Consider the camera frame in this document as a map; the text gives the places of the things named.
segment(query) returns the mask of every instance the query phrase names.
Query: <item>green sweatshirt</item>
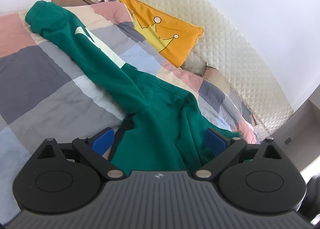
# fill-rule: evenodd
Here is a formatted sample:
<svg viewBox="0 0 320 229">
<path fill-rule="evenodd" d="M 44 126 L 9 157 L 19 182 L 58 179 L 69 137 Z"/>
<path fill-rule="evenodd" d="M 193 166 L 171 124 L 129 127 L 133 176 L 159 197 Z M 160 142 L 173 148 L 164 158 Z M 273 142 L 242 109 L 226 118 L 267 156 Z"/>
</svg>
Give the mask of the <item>green sweatshirt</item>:
<svg viewBox="0 0 320 229">
<path fill-rule="evenodd" d="M 109 91 L 128 114 L 134 129 L 125 132 L 112 163 L 131 170 L 188 170 L 193 173 L 214 155 L 203 147 L 212 127 L 192 93 L 125 63 L 70 11 L 39 1 L 25 18 L 31 30 L 56 44 L 94 83 Z"/>
</svg>

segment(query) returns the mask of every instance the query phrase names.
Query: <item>yellow pillowcase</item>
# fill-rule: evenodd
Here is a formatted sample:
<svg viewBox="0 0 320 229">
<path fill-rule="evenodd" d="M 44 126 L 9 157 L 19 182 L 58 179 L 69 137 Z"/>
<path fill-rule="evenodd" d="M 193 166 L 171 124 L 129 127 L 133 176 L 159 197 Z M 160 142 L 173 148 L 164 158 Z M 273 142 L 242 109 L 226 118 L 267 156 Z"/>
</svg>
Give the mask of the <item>yellow pillowcase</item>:
<svg viewBox="0 0 320 229">
<path fill-rule="evenodd" d="M 124 3 L 134 22 L 134 29 L 171 64 L 180 67 L 204 29 L 159 11 L 138 0 Z"/>
</svg>

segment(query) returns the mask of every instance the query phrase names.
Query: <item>bed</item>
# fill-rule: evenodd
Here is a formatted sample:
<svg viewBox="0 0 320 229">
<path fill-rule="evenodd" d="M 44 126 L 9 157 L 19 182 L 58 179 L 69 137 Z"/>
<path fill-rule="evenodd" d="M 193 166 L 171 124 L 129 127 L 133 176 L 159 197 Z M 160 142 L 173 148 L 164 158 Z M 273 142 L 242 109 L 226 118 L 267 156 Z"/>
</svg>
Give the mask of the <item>bed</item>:
<svg viewBox="0 0 320 229">
<path fill-rule="evenodd" d="M 204 28 L 183 69 L 203 76 L 207 66 L 225 78 L 252 113 L 262 140 L 293 114 L 279 83 L 239 30 L 207 0 L 140 0 L 161 11 Z"/>
<path fill-rule="evenodd" d="M 105 2 L 67 9 L 125 62 L 190 91 L 212 124 L 240 131 L 248 143 L 258 142 L 251 113 L 232 94 L 233 89 L 212 71 L 205 80 L 170 64 L 134 30 L 124 4 Z M 64 51 L 30 31 L 25 15 L 17 12 L 0 17 L 1 224 L 20 212 L 12 182 L 45 138 L 66 143 L 91 137 L 106 127 L 117 131 L 126 117 L 111 95 L 84 75 Z"/>
</svg>

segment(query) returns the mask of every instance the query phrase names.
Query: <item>blue gripper pad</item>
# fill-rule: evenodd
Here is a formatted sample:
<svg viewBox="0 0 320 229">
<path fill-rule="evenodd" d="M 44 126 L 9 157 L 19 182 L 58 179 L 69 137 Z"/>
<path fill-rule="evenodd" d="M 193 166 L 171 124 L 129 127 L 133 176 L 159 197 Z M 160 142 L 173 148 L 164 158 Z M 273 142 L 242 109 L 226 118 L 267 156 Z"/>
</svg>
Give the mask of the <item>blue gripper pad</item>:
<svg viewBox="0 0 320 229">
<path fill-rule="evenodd" d="M 215 134 L 211 129 L 205 131 L 204 146 L 207 146 L 216 156 L 227 149 L 226 141 Z"/>
<path fill-rule="evenodd" d="M 99 155 L 103 155 L 113 144 L 115 133 L 113 129 L 103 130 L 103 133 L 98 133 L 92 141 L 91 148 Z"/>
</svg>

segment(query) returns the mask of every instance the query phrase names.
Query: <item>crown print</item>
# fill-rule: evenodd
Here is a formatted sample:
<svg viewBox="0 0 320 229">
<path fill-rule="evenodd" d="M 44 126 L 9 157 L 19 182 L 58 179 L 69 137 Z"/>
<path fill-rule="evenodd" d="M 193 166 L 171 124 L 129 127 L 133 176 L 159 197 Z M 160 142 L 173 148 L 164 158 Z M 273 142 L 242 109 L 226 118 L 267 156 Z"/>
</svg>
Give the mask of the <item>crown print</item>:
<svg viewBox="0 0 320 229">
<path fill-rule="evenodd" d="M 163 51 L 173 39 L 179 38 L 178 34 L 175 34 L 172 38 L 166 40 L 160 38 L 156 31 L 156 25 L 161 22 L 160 17 L 154 17 L 153 21 L 155 23 L 153 25 L 148 25 L 146 28 L 141 27 L 134 13 L 132 13 L 132 19 L 134 22 L 134 29 L 141 33 L 158 52 Z"/>
</svg>

